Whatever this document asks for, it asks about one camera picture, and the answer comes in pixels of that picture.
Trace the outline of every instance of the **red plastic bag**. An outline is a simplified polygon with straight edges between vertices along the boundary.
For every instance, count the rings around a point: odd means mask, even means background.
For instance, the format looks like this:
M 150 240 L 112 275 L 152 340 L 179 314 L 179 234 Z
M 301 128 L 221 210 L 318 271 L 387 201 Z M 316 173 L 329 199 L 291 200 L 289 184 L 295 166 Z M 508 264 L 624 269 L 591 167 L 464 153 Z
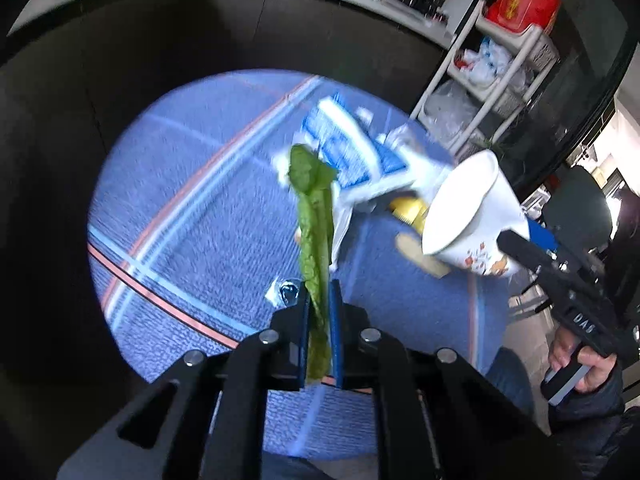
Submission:
M 497 0 L 489 7 L 486 18 L 519 34 L 531 23 L 548 34 L 556 21 L 560 0 Z

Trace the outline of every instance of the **blue tablecloth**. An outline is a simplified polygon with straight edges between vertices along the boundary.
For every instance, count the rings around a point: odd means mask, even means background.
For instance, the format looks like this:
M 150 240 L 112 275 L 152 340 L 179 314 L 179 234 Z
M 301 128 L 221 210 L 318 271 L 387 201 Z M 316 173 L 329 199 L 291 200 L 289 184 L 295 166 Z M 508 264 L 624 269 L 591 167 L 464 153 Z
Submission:
M 295 196 L 271 159 L 335 91 L 373 113 L 373 133 L 409 120 L 318 76 L 235 72 L 165 95 L 114 146 L 90 212 L 90 261 L 120 351 L 147 381 L 189 349 L 226 351 L 268 325 L 272 281 L 300 275 Z M 449 160 L 410 124 L 429 156 Z M 506 280 L 458 270 L 432 278 L 394 247 L 408 229 L 383 211 L 354 215 L 337 271 L 344 299 L 406 346 L 449 346 L 486 372 L 507 323 Z M 324 385 L 271 392 L 264 446 L 317 459 L 373 452 L 371 398 Z

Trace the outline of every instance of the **green leaf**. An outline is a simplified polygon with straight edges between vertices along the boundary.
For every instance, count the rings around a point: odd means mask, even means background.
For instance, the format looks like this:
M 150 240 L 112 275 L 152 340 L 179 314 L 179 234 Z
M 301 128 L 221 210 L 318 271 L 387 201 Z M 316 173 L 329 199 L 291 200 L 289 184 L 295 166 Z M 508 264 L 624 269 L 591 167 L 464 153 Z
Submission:
M 320 380 L 329 371 L 328 290 L 334 219 L 331 183 L 337 171 L 306 146 L 291 147 L 289 181 L 298 196 L 300 271 L 311 296 L 307 381 Z

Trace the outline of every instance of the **person's leg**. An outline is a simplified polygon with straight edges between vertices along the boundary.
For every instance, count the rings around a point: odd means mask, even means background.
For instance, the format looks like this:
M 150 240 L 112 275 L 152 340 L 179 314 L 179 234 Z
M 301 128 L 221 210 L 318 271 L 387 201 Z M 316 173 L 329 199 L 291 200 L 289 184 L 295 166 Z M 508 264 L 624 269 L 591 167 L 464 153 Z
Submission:
M 308 460 L 262 453 L 262 480 L 333 480 Z
M 498 350 L 486 379 L 521 412 L 533 418 L 533 392 L 529 383 L 529 375 L 513 350 L 505 347 Z

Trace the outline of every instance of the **wilted green vegetable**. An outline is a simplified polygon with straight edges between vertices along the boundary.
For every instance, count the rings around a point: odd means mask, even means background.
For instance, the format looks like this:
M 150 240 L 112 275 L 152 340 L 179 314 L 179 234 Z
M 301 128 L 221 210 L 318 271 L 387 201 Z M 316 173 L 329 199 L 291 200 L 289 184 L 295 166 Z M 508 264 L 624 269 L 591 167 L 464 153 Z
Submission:
M 331 365 L 328 331 L 328 291 L 334 218 L 331 182 L 337 172 L 302 144 L 291 147 L 289 181 L 298 196 L 300 271 L 312 301 L 307 381 L 324 377 Z

